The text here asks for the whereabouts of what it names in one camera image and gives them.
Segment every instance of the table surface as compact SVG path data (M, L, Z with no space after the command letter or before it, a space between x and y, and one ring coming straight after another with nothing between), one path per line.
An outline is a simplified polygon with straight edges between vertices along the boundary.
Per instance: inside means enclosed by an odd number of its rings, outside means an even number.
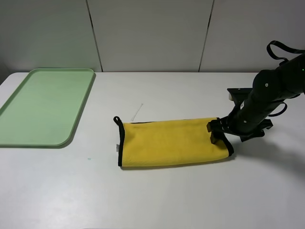
M2 106L26 73L0 86ZM0 148L0 228L303 229L304 96L264 138L204 165L122 170L119 130L131 122L223 117L227 88L255 73L96 73L74 140L62 149Z

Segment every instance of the tray rim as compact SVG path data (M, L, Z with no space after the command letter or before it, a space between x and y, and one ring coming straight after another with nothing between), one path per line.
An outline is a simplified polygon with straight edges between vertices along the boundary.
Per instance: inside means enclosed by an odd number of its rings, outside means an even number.
M3 114L3 112L7 109L7 107L10 105L11 101L13 100L14 97L16 97L16 95L18 95L18 93L20 92L20 90L23 88L23 86L26 84L26 82L30 79L31 76L33 76L34 73L39 72L39 71L89 71L92 73L90 82L89 82L89 86L85 92L85 95L83 97L83 100L81 102L80 108L78 110L78 113L76 115L76 118L74 120L71 132L69 134L69 136L67 137L66 140L64 140L61 143L58 144L37 144L37 145L32 145L32 144L0 144L0 148L58 148L59 146L64 145L65 143L67 143L70 138L72 137L73 132L76 131L76 124L78 124L79 120L80 120L80 115L84 110L86 101L89 97L91 88L93 86L94 80L95 80L95 72L94 70L90 69L90 68L36 68L31 70L30 72L28 72L27 76L24 78L24 80L22 80L22 82L18 85L18 87L14 90L14 92L9 96L9 98L7 99L7 101L3 104L2 107L0 107L0 118L1 115Z

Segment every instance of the green tray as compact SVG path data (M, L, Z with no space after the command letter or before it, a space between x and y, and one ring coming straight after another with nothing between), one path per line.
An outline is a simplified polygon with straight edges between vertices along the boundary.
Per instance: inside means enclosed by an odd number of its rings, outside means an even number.
M91 69L35 69L0 109L0 147L63 146L94 81Z

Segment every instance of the towel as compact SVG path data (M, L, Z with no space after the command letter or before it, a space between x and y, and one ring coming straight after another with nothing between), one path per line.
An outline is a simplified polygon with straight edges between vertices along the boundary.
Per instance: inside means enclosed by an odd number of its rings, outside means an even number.
M215 161L231 156L232 145L223 133L211 143L208 122L217 118L199 118L147 123L122 123L119 127L120 167L173 166Z

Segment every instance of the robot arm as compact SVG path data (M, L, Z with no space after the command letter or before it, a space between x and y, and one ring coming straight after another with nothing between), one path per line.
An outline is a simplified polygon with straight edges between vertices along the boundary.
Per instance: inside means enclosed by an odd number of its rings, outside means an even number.
M288 61L273 54L270 48L272 44L285 51L302 54ZM219 132L240 136L241 141L264 136L264 129L273 126L266 118L281 115L287 109L284 100L304 92L305 51L291 49L277 41L271 42L267 51L272 58L284 61L275 70L260 71L253 81L253 88L228 89L235 107L228 116L207 125L208 131L212 132L212 143L217 141ZM283 111L270 114L281 104L285 105Z

